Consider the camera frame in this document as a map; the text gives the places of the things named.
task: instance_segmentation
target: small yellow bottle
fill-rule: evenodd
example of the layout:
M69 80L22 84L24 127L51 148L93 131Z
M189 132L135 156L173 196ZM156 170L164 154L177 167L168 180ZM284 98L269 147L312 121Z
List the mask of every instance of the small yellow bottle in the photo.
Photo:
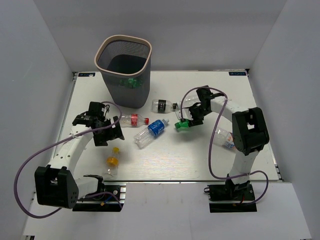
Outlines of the small yellow bottle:
M107 166L106 178L114 178L118 173L119 151L119 148L114 147L112 149L111 156L109 156L105 161Z

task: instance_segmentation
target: clear plastic bottle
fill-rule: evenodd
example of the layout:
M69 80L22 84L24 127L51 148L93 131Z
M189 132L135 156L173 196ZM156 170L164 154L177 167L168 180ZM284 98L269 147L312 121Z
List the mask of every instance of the clear plastic bottle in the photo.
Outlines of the clear plastic bottle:
M154 121L143 131L133 137L134 142L139 146L139 148L144 148L155 139L155 136L159 135L165 129L168 122L169 119Z
M183 108L191 107L193 104L199 103L199 102L200 100L198 98L198 95L187 96L183 101L182 107ZM180 109L181 101L179 101L177 104L178 104L178 108Z
M152 112L159 114L167 114L178 110L178 104L168 100L154 99L152 100Z
M149 124L149 118L144 118L138 114L124 114L120 119L121 127L141 127Z
M103 174L104 179L115 178L118 174L118 165L119 165L119 148L114 147L112 149L112 154L109 156L106 163L106 172Z
M228 149L236 149L232 133L220 127L217 127L214 132L213 143Z

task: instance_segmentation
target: white wall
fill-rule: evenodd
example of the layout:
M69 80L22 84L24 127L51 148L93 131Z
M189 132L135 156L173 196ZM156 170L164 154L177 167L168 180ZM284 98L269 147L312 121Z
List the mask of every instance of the white wall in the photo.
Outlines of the white wall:
M288 0L250 74L275 158L293 183L312 239L320 239L319 13L320 1Z
M249 68L286 0L34 0L73 71L115 34L149 40L154 70Z
M2 0L0 23L0 238L15 240L26 220L14 199L15 174L27 157L55 140L72 72L32 0ZM21 175L18 191L26 207L36 166L48 156Z

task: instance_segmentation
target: gray mesh wastebasket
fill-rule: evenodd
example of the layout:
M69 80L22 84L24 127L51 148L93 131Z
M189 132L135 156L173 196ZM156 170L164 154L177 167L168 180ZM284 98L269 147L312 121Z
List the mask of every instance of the gray mesh wastebasket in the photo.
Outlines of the gray mesh wastebasket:
M94 64L113 101L123 107L138 109L150 90L151 44L144 39L114 35L100 46Z

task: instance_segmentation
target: label on table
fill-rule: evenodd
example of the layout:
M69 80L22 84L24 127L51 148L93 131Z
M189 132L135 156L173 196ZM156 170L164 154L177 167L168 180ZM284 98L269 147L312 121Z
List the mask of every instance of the label on table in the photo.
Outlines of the label on table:
M231 132L228 132L226 141L224 142L224 146L227 147L228 149L235 149L235 143L234 143L234 138L232 136Z
M94 77L96 75L95 72L84 72L84 73L79 73L78 77Z
M247 76L245 71L230 71L229 76Z
M164 113L166 111L166 100L160 100L158 101L158 113Z
M138 125L138 114L131 114L131 126Z
M159 133L161 133L165 129L165 125L161 120L157 120L151 123L148 126L148 129L154 133L154 136L157 136Z

